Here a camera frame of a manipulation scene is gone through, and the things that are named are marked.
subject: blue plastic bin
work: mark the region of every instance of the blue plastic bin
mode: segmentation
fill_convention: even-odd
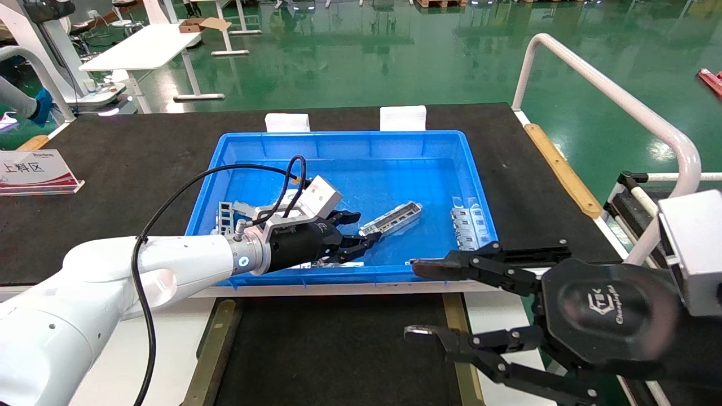
[[[422,205],[421,218],[384,237],[358,259],[364,267],[284,269],[260,277],[236,275],[220,285],[419,282],[410,259],[443,257],[457,249],[450,214],[455,205],[478,203],[487,229],[482,245],[497,240],[469,144],[459,131],[225,134],[209,167],[261,163],[285,170],[296,154],[306,158],[308,177],[323,176],[344,195],[339,210],[361,212],[361,221],[341,226],[341,232],[358,233],[361,225],[409,200]],[[186,235],[211,232],[218,201],[272,204],[282,183],[283,175],[266,170],[237,169],[206,177]]]

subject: cardboard box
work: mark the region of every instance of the cardboard box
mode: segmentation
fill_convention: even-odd
[[[200,33],[201,31],[205,30],[206,28],[211,28],[213,30],[219,30],[219,31],[226,31],[230,27],[230,22],[226,20],[221,20],[220,18],[216,17],[208,17],[208,18],[189,18],[185,21],[183,21],[178,26],[178,31],[181,31],[182,33]]]

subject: red and white sign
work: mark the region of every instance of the red and white sign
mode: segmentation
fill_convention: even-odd
[[[84,184],[58,150],[0,151],[0,196],[73,194]]]

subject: robotic arm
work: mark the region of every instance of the robotic arm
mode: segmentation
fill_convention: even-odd
[[[379,239],[346,236],[336,226],[360,213],[336,211],[341,194],[321,177],[289,217],[284,205],[260,225],[232,236],[151,237],[139,270],[151,308],[162,308],[232,275],[262,275],[330,258],[352,261]],[[254,218],[271,207],[256,208]],[[118,322],[140,315],[131,253],[135,237],[83,243],[54,276],[0,304],[0,404],[67,405]]]
[[[493,382],[564,405],[599,405],[593,378],[600,373],[719,387],[722,354],[714,337],[722,337],[722,194],[704,191],[660,201],[659,207],[671,272],[568,258],[537,276],[515,266],[529,253],[491,246],[413,261],[422,277],[477,280],[533,296],[534,322],[481,334],[408,326],[405,337],[434,342],[447,360],[470,363]],[[571,376],[501,357],[537,348]]]

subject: metal rail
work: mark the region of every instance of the metal rail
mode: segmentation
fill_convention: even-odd
[[[68,103],[65,103],[62,93],[60,93],[58,87],[55,86],[55,83],[53,83],[48,70],[45,68],[45,65],[43,65],[43,62],[40,61],[40,58],[21,46],[4,46],[0,48],[0,61],[4,61],[5,59],[9,59],[13,56],[21,56],[30,62],[30,66],[32,66],[32,69],[35,70],[35,73],[38,74],[38,78],[40,78],[40,83],[42,83],[43,87],[47,89],[50,96],[53,97],[53,102],[58,106],[60,112],[63,113],[65,122],[69,123],[70,121],[73,121],[75,119],[75,115],[70,110]]]
[[[652,134],[672,148],[672,151],[674,151],[677,157],[679,179],[677,179],[677,184],[674,185],[674,189],[669,195],[670,197],[682,196],[697,191],[697,187],[700,184],[702,165],[700,162],[700,154],[697,152],[697,148],[692,141],[667,120],[661,118],[657,113],[644,105],[644,103],[637,100],[549,34],[535,35],[526,48],[524,63],[521,66],[521,73],[519,74],[519,82],[516,85],[514,101],[511,104],[511,108],[514,111],[521,111],[521,101],[524,99],[526,84],[529,81],[529,74],[531,73],[531,65],[534,63],[534,55],[539,44],[546,46],[556,56],[559,56],[562,61],[576,70],[584,79],[587,79],[594,87],[612,99],[622,110],[629,113],[630,116],[639,121],[639,123]],[[625,262],[629,264],[642,264],[657,243],[659,243],[659,238],[659,225],[655,218],[647,229],[644,230],[644,233],[634,245],[632,251],[630,251]]]

